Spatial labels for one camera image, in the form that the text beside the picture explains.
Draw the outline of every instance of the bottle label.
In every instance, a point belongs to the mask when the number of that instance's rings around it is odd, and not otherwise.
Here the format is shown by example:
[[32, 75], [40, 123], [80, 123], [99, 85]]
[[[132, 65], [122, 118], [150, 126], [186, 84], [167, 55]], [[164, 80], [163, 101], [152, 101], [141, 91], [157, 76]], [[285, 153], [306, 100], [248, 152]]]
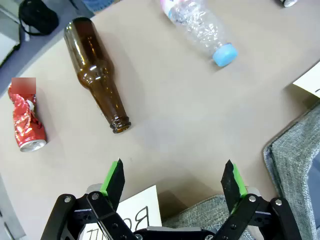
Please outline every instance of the bottle label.
[[187, 1], [187, 0], [160, 0], [162, 10], [170, 18], [171, 9], [178, 3]]

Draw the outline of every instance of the white paper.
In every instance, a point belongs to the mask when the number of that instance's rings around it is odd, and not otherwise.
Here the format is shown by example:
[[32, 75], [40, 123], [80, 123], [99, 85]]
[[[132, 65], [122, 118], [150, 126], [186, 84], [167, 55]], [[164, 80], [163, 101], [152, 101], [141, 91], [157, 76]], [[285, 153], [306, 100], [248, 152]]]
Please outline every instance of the white paper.
[[320, 62], [302, 75], [293, 84], [320, 98]]
[[[162, 226], [155, 185], [120, 202], [116, 212], [132, 232], [148, 226]], [[98, 225], [92, 223], [85, 226], [82, 240], [106, 240], [106, 237]]]

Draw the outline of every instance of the crushed soda can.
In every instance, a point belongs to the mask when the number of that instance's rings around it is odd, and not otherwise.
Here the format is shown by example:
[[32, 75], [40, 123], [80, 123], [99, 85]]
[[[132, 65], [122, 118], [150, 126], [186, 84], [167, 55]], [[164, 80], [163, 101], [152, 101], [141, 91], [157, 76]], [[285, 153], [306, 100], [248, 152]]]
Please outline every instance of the crushed soda can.
[[36, 118], [36, 95], [13, 93], [9, 86], [8, 95], [13, 102], [14, 136], [21, 152], [32, 152], [46, 145], [46, 132], [43, 124]]

